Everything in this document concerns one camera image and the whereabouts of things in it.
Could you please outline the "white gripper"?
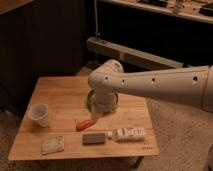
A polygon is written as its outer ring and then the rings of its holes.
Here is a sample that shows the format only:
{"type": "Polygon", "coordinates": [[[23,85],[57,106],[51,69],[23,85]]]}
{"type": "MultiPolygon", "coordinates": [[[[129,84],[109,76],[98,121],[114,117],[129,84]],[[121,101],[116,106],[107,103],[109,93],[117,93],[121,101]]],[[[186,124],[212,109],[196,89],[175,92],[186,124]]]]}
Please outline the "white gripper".
{"type": "Polygon", "coordinates": [[[91,108],[91,119],[97,122],[100,118],[99,113],[108,113],[115,110],[118,96],[116,93],[96,92],[94,100],[96,109],[91,108]]]}

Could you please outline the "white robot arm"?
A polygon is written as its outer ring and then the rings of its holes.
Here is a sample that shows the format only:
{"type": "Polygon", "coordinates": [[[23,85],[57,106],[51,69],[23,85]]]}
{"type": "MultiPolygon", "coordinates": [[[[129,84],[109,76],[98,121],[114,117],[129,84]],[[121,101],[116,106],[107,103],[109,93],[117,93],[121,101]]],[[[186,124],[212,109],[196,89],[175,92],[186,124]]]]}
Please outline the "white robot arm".
{"type": "Polygon", "coordinates": [[[108,60],[88,76],[92,119],[116,110],[118,93],[148,97],[213,113],[213,66],[125,73],[108,60]]]}

